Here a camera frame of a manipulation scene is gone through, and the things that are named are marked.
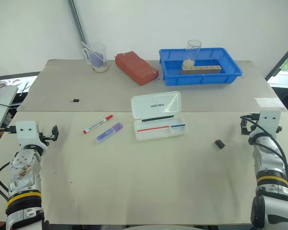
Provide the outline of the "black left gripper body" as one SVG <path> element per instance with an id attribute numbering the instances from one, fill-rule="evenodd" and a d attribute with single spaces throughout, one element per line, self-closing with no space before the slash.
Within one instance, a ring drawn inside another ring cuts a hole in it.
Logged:
<path id="1" fill-rule="evenodd" d="M 43 135 L 42 132 L 39 132 L 39 139 L 42 143 L 44 143 L 45 145 L 49 145 L 49 140 L 55 141 L 55 136 L 54 135 Z"/>

